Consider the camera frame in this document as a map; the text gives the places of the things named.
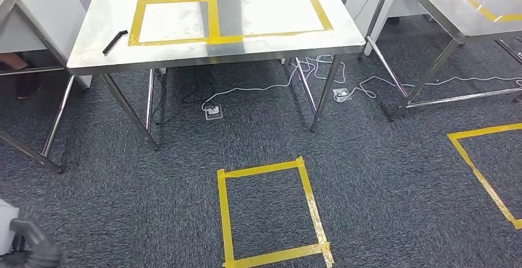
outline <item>floor outlet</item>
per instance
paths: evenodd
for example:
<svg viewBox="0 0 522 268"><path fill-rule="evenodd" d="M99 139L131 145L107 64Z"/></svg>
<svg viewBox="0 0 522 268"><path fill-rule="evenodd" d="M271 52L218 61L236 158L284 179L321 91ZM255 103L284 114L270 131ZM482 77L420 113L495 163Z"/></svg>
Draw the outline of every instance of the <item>floor outlet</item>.
<svg viewBox="0 0 522 268"><path fill-rule="evenodd" d="M205 118L208 121L223 118L223 110L221 110L221 105L205 108Z"/></svg>
<svg viewBox="0 0 522 268"><path fill-rule="evenodd" d="M348 96L347 88L334 89L334 98L338 102L344 102L345 100L351 100L351 95Z"/></svg>

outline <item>shoe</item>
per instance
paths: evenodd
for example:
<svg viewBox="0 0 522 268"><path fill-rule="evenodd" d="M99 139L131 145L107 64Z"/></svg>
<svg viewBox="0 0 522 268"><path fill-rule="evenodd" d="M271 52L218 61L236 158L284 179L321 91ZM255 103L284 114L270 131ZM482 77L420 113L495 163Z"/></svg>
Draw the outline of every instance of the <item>shoe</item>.
<svg viewBox="0 0 522 268"><path fill-rule="evenodd" d="M39 73L20 74L16 76L16 80L18 100L29 99L40 90Z"/></svg>

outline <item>gray vacuum hose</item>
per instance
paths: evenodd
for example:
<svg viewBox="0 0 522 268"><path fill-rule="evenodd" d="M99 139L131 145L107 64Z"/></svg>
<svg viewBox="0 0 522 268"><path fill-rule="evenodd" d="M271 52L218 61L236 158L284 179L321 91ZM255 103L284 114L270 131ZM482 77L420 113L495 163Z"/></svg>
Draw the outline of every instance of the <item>gray vacuum hose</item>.
<svg viewBox="0 0 522 268"><path fill-rule="evenodd" d="M31 247L25 263L11 266L0 262L0 268L53 268L60 265L62 252L56 242L40 226L27 219L12 219L9 228L21 235Z"/></svg>

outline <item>cable on floor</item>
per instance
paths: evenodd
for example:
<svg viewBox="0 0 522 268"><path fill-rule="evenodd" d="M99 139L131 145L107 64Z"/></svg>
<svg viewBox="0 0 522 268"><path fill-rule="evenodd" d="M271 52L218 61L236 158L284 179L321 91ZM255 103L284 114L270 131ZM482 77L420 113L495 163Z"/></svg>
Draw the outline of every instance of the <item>cable on floor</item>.
<svg viewBox="0 0 522 268"><path fill-rule="evenodd" d="M331 61L329 60L324 60L325 57L329 57L333 60L333 56L332 55L320 55L318 57L316 57L315 59L314 58L311 58L311 57L306 57L303 61L301 61L302 64L304 64L305 66L307 66L308 68L305 70L303 68L303 72L304 73L307 73L305 75L306 79L308 80L308 77L311 75L311 74L314 74L314 77L315 78L318 78L318 79L326 79L325 77L320 77L317 75L317 71L319 69L319 66L320 66L320 63L332 63ZM336 83L339 83L339 84L343 84L346 82L346 74L345 74L345 71L346 71L346 68L345 68L345 65L344 63L342 63L342 78L343 80L342 81L334 81ZM335 94L334 94L334 100L338 103L342 103L344 101L346 101L347 99L349 99L354 93L355 91L361 91L363 92L366 96L368 96L370 99L375 99L377 97L377 95L364 88L363 84L364 83L367 83L368 81L370 80L373 80L373 79L377 79L377 80L381 80L393 87L395 87L395 84L393 84L392 82L389 82L388 80L386 79L383 79L381 77L378 77L378 76L372 76L368 79L365 79L363 81L361 81L359 83L359 86L358 87L354 87L349 93L348 95L345 95L342 97L342 99L338 98ZM522 78L520 77L514 77L514 78L501 78L501 77L490 77L490 78L476 78L476 77L471 77L471 78L461 78L461 77L458 77L458 76L455 76L455 77L452 77L452 78L449 78L447 80L444 80L444 81L441 81L441 82L437 82L437 83L427 83L426 85L429 85L429 86L439 86L439 85L442 85L442 84L445 84L445 83L448 83L450 81L453 81L453 80L459 80L459 81L473 81L473 80L476 80L476 81L490 81L490 80L501 80L501 81L513 81L515 80L516 84L519 85L519 87L522 87ZM403 87L415 87L414 85L412 84L402 84Z"/></svg>
<svg viewBox="0 0 522 268"><path fill-rule="evenodd" d="M183 107L180 111L178 111L176 114L174 114L173 116L169 117L165 121L162 121L162 122L156 121L155 120L156 112L165 103L165 98L166 98L166 94L167 94L167 84L165 82L166 75L163 75L159 71L156 71L155 72L155 77L156 77L156 80L159 81L160 84L161 84L161 95L160 95L160 100L159 100L158 105L156 106L156 108L152 112L152 119L153 119L154 124L158 125L158 126L159 125L165 125L165 124L171 122L176 117L181 115L181 113L184 112L186 109L193 107L193 104L199 104L199 103L204 101L204 99L197 99L197 100L190 100L190 101L188 100L191 96L197 94L198 91L200 90L201 85L199 83L199 77L201 77L201 79L203 79L203 81L205 81L205 83L207 83L211 87L212 94L215 94L215 79L212 76L212 74L209 74L209 77L210 77L210 79L209 79L209 78L206 78L205 76L203 76L203 74L201 74L201 72L195 72L193 70L192 78L196 78L196 88L194 89L194 91L189 92L187 95L183 96L182 99L181 99L181 103L185 104L187 106ZM208 101L208 100L205 101L203 103L203 105L212 105L212 107L214 107L214 104L212 102Z"/></svg>
<svg viewBox="0 0 522 268"><path fill-rule="evenodd" d="M218 92L218 93L214 94L213 96L211 96L209 99L207 99L205 102L203 102L203 104L201 104L201 110L206 112L205 104L210 102L210 100L212 100L214 97L217 97L218 95L222 95L222 94L228 94L228 93L231 93L233 91L266 91L266 90L269 90L269 89L271 89L273 87L288 87L288 86L290 86L290 83L292 82L292 77L294 77L295 71L297 70L297 65L292 64L292 66L294 67L294 71L292 71L292 74L290 75L290 78L288 79L288 82L286 84L274 84L274 85L271 85L271 86L268 86L268 87L265 87L265 88L236 87L236 88L230 89L228 91Z"/></svg>

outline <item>white cable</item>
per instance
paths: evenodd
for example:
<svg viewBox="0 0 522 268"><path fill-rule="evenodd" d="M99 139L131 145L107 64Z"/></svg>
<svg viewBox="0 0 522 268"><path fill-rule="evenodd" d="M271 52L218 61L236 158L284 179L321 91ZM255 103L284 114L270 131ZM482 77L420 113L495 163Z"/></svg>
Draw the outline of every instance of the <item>white cable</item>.
<svg viewBox="0 0 522 268"><path fill-rule="evenodd" d="M315 78L326 79L325 77L320 77L319 75L317 75L317 71L319 70L320 63L332 63L332 62L330 62L328 60L321 60L324 57L329 57L329 58L332 58L332 60L333 60L333 55L319 55L315 59L313 59L311 57L305 57L304 60L300 61L301 64L305 64L308 67L306 70L301 67L303 73L306 73L305 80L308 81L308 77L312 73L313 73ZM334 82L339 83L339 84L344 84L344 83L346 83L346 74L345 74L346 65L343 62L341 62L340 64L343 66L343 69L342 69L343 80L342 81L334 81ZM266 90L271 89L273 87L288 87L288 86L290 86L290 83L292 81L292 78L294 77L295 71L297 70L297 65L292 64L292 66L294 66L294 71L292 71L292 74L290 75L290 78L288 79L288 82L286 84L275 84L275 85L268 86L268 87L265 87L265 88L242 88L242 87L236 87L236 88L230 89L229 91L218 92L218 93L212 95L210 98L208 98L205 102L203 102L203 104L201 104L201 110L205 112L206 111L205 108L204 108L205 104L210 102L214 97L217 97L218 95L222 95L222 94L228 94L228 93L233 92L233 91L266 91ZM348 95L345 95L343 97L342 100L339 99L334 94L334 100L336 102L338 102L338 103L342 103L342 102L346 101L349 97L351 97L355 93L355 91L361 91L364 94L366 94L366 96L369 97L370 99L375 99L377 97L377 95L374 92L367 90L363 86L363 84L367 83L368 81L370 81L372 79L381 80L381 81L383 81L383 82L385 82L385 83L395 87L395 84L389 82L386 79L382 79L381 77L378 77L378 76L372 76L372 77L370 77L368 79L365 79L365 80L361 81L359 83L359 87L354 87L351 90L351 92L348 93ZM449 78L447 80L444 80L444 81L441 81L441 82L437 82L437 83L426 83L426 85L439 86L439 85L448 83L448 82L450 82L452 80L455 80L455 79L456 80L460 80L460 81L472 81L472 80L489 81L489 80L494 80L494 79L502 80L502 81L513 81L513 80L515 80L516 84L519 85L519 87L522 87L522 78L520 78L520 77L501 78L501 77L496 77L496 76L490 77L490 78L476 78L476 77L460 78L460 77L455 76L455 77L452 77L452 78ZM403 87L415 87L414 85L411 85L411 84L402 84L402 86Z"/></svg>
<svg viewBox="0 0 522 268"><path fill-rule="evenodd" d="M349 97L350 97L350 96L351 96L355 91L362 91L362 92L363 92L364 94L366 94L366 96L368 96L370 99L375 99L375 98L377 97L376 94L375 94L374 92L369 91L369 90L367 90L367 89L365 89L365 88L363 87L363 84L364 84L364 83L366 83L366 82L368 82L368 81L370 81L370 80L372 80L372 79L378 79L378 80L381 80L381 81L383 81L383 82L385 82L385 83L388 83L389 85L395 87L395 84L389 82L389 81L386 80L386 79L382 79L381 77L378 77L378 76L372 76L372 77L370 77L370 78L368 78L368 79L366 79L366 80L360 82L360 83L359 83L359 87L355 87L355 88L353 88L353 89L351 90L351 92L350 92L348 95L346 95L346 96L343 97L342 100L339 99L339 97L337 97L337 95L334 94L334 100L335 100L336 102L338 102L338 103L342 103L342 102L346 101L346 100L347 100L347 99L348 99L348 98L349 98ZM494 79L496 79L496 80L502 80L502 81L513 81L513 80L515 80L515 83L516 83L517 85L519 85L519 87L522 87L522 78L520 78L520 77L514 77L514 78L501 78L501 77L496 77L496 76L494 76L494 77L490 77L490 78L476 78L476 77L471 77L471 78L460 78L460 77L455 76L455 77L449 78L448 80L444 80L444 81L437 82L437 83L426 83L426 85L439 86L439 85L442 85L442 84L444 84L444 83L448 83L448 82L450 82L450 81L452 81L452 80L455 80L455 79L456 79L456 80L460 80L460 81L471 81L471 80L477 80L477 81L489 81L489 80L494 80ZM414 85L411 85L411 84L401 84L401 85L404 86L404 87L415 87Z"/></svg>
<svg viewBox="0 0 522 268"><path fill-rule="evenodd" d="M294 71L292 71L292 74L290 75L290 78L288 79L288 83L286 83L286 84L275 84L275 85L271 85L271 86L268 86L265 88L236 87L236 88L230 89L229 91L218 92L218 93L214 94L212 97L210 97L208 100L203 102L203 104L201 104L201 110L206 112L206 110L204 109L205 104L210 102L210 100L212 100L214 97L217 97L218 95L222 95L222 94L227 94L227 93L230 93L233 91L266 91L267 89L271 89L273 87L288 87L288 86L290 86L290 83L292 82L292 77L294 77L295 71L297 70L297 65L292 64L292 66L294 66Z"/></svg>

